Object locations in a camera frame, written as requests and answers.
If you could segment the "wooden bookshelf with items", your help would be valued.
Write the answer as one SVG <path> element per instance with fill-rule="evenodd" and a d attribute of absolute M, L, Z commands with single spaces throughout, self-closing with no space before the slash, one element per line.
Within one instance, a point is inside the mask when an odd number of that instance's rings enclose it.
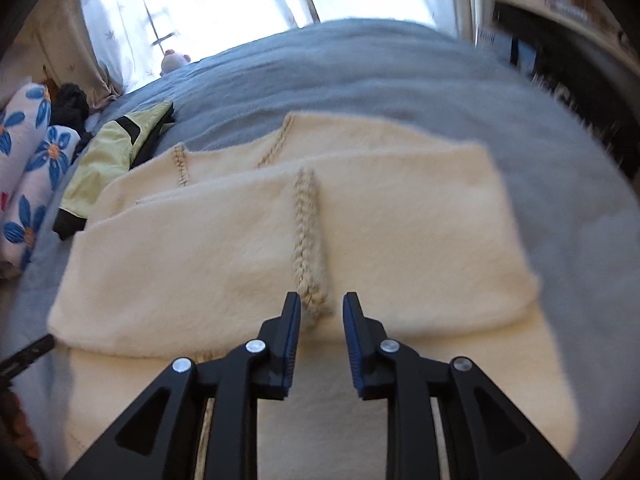
<path fill-rule="evenodd" d="M 578 116 L 628 176 L 639 167 L 639 53 L 603 0 L 490 0 L 511 63 L 535 50 L 532 79 Z"/>

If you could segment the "small pink plush toy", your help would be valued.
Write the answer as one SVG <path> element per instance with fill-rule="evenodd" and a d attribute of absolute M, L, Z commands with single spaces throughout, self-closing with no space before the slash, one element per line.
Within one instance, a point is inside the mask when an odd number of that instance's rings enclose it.
<path fill-rule="evenodd" d="M 168 49 L 164 52 L 162 62 L 160 62 L 160 76 L 166 76 L 190 63 L 191 58 L 189 55 Z"/>

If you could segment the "blue floral folded quilt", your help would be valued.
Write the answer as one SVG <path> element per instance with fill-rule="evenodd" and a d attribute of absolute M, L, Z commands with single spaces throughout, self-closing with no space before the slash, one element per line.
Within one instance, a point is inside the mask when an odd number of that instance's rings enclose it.
<path fill-rule="evenodd" d="M 24 84 L 1 111 L 1 277 L 28 266 L 53 194 L 72 164 L 78 132 L 51 122 L 43 84 Z"/>

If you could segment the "grey-blue fleece bed blanket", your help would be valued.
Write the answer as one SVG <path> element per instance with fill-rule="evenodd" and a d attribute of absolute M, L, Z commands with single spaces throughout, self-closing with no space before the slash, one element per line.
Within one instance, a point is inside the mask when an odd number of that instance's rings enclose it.
<path fill-rule="evenodd" d="M 263 148 L 288 113 L 396 119 L 484 142 L 544 280 L 578 409 L 570 459 L 597 479 L 639 419 L 639 203 L 562 105 L 489 55 L 405 22 L 310 26 L 206 58 L 114 102 L 113 119 L 173 102 L 158 151 Z"/>

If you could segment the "yellow-green and black folded garment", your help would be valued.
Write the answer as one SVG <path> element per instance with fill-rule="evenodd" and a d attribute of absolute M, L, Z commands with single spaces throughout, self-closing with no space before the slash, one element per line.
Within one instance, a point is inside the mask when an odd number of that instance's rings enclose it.
<path fill-rule="evenodd" d="M 107 185 L 150 160 L 174 116 L 174 103 L 159 102 L 110 120 L 84 149 L 66 185 L 53 232 L 68 240 L 85 229 Z"/>

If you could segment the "white floral sheer curtain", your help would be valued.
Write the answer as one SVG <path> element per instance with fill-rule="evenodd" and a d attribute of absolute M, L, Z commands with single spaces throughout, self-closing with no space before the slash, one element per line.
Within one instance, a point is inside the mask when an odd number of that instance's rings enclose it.
<path fill-rule="evenodd" d="M 194 61 L 290 29 L 389 18 L 473 40 L 473 0 L 80 0 L 91 47 L 123 92 L 160 76 L 174 50 Z"/>

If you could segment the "cream fuzzy knit cardigan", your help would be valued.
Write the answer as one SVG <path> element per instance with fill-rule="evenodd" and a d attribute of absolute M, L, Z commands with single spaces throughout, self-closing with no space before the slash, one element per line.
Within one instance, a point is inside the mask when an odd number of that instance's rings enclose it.
<path fill-rule="evenodd" d="M 342 300 L 424 356 L 468 356 L 562 454 L 578 416 L 541 284 L 486 148 L 396 122 L 292 113 L 113 181 L 74 236 L 49 315 L 56 414 L 77 462 L 169 362 L 254 338 L 297 292 L 293 389 L 262 404 L 264 479 L 381 479 L 386 414 L 349 376 Z"/>

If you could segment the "black fuzzy item by quilt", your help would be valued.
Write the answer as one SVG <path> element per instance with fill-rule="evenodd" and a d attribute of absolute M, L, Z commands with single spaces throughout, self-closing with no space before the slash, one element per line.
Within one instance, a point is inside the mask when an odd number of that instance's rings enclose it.
<path fill-rule="evenodd" d="M 58 93 L 52 101 L 50 124 L 72 128 L 79 134 L 79 144 L 86 146 L 91 140 L 91 133 L 86 129 L 89 112 L 90 108 L 84 90 L 78 84 L 66 82 L 58 89 Z"/>

